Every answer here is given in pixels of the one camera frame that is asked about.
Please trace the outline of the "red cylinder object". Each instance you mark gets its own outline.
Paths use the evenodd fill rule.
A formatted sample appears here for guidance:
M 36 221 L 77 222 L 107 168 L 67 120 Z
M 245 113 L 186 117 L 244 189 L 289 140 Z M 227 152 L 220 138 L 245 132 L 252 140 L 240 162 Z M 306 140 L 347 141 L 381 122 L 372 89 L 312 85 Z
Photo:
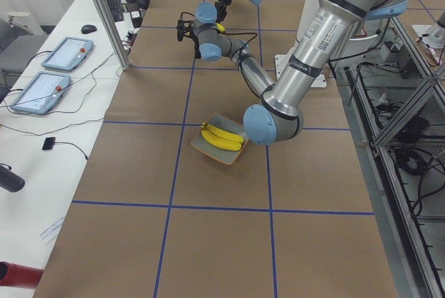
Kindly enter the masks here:
M 44 270 L 1 261 L 1 286 L 37 288 Z

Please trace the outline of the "teach pendant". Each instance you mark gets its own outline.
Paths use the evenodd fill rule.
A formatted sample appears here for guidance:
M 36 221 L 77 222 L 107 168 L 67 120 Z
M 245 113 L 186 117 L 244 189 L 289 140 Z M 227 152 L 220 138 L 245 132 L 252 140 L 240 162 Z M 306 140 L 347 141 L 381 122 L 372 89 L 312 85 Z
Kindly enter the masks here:
M 21 113 L 48 113 L 71 84 L 71 76 L 54 72 L 38 72 L 10 108 Z
M 41 63 L 47 69 L 71 72 L 88 56 L 94 47 L 92 40 L 65 37 Z

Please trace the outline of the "yellow banana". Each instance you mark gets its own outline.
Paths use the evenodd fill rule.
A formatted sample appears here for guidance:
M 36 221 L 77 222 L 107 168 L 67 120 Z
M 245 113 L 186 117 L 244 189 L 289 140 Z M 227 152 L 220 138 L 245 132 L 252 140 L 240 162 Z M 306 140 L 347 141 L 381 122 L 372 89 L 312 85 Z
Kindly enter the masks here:
M 217 25 L 217 27 L 218 27 L 218 30 L 219 30 L 221 33 L 224 33 L 224 32 L 226 31 L 225 27 L 224 27 L 222 24 L 217 23 L 216 25 Z
M 224 138 L 220 138 L 217 135 L 214 135 L 208 130 L 205 130 L 201 128 L 201 134 L 202 137 L 213 146 L 220 148 L 220 149 L 226 149 L 230 151 L 239 151 L 241 150 L 243 144 L 231 140 L 226 140 Z
M 241 144 L 244 143 L 244 138 L 236 133 L 231 133 L 229 131 L 225 131 L 223 129 L 220 129 L 212 124 L 208 124 L 206 122 L 203 122 L 201 127 L 205 130 L 210 131 L 214 135 L 217 135 L 220 138 L 224 138 L 226 140 L 231 140 L 235 142 L 239 142 Z

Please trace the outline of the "grey square plate orange rim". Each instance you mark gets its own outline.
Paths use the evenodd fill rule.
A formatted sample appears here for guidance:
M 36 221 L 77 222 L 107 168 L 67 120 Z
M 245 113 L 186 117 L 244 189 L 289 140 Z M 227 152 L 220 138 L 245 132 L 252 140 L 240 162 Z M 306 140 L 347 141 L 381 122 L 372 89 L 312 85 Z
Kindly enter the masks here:
M 244 127 L 218 113 L 202 122 L 191 146 L 220 163 L 231 165 L 249 142 Z

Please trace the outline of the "black keyboard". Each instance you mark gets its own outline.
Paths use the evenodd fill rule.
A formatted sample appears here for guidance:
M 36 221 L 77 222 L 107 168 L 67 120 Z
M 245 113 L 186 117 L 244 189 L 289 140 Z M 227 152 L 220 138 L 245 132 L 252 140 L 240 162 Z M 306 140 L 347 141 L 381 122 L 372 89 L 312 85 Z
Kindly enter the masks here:
M 114 22 L 121 22 L 124 20 L 123 8 L 121 0 L 106 0 L 108 8 Z

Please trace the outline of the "teach pendant far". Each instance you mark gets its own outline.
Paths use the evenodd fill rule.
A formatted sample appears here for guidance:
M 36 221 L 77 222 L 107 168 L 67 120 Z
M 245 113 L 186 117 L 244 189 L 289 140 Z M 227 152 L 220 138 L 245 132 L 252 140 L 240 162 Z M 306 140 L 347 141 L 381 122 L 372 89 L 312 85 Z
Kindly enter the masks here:
M 71 72 L 88 56 L 94 47 L 92 40 L 65 37 L 41 63 L 47 69 Z

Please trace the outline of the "small black puck device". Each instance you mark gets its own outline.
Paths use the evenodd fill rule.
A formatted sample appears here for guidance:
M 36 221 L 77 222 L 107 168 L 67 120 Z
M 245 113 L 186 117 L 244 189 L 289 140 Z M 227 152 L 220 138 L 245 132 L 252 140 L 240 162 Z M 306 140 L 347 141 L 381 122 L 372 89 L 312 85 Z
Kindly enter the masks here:
M 45 138 L 43 146 L 42 146 L 42 150 L 43 151 L 50 151 L 53 149 L 54 145 L 56 143 L 56 138 L 55 137 L 48 137 Z

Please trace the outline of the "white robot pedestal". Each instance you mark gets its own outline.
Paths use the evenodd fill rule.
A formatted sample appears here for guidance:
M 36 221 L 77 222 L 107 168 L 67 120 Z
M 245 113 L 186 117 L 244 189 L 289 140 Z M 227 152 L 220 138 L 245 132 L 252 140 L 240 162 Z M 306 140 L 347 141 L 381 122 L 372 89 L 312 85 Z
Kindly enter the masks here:
M 305 0 L 298 31 L 296 33 L 295 44 L 288 50 L 288 52 L 285 55 L 275 55 L 275 73 L 277 78 L 279 78 L 282 75 L 284 67 L 289 61 L 291 54 L 296 50 L 297 46 L 302 42 L 305 31 L 308 29 L 318 8 L 319 8 L 318 0 Z

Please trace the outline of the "teach pendant near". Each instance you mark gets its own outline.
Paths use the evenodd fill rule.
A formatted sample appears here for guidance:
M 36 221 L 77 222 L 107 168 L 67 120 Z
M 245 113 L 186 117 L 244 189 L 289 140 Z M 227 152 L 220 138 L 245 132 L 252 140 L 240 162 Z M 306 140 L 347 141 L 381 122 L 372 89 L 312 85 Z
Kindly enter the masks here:
M 54 72 L 38 72 L 10 108 L 21 113 L 48 113 L 71 84 L 71 76 Z

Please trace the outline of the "black water bottle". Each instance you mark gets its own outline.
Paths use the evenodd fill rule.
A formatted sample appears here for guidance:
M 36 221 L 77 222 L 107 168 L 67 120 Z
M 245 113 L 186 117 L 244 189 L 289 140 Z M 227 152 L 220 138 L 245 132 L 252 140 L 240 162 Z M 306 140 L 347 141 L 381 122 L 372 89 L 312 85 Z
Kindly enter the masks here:
M 4 190 L 9 192 L 18 192 L 25 186 L 25 180 L 16 175 L 10 166 L 1 164 L 1 180 L 0 185 Z

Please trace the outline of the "black computer mouse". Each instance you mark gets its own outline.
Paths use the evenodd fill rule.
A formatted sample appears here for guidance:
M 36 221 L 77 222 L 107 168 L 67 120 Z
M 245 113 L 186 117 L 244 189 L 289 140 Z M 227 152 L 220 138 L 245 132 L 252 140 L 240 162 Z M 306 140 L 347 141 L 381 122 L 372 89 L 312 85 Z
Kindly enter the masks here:
M 81 33 L 84 35 L 94 33 L 95 31 L 97 31 L 97 27 L 92 24 L 86 24 L 81 27 Z

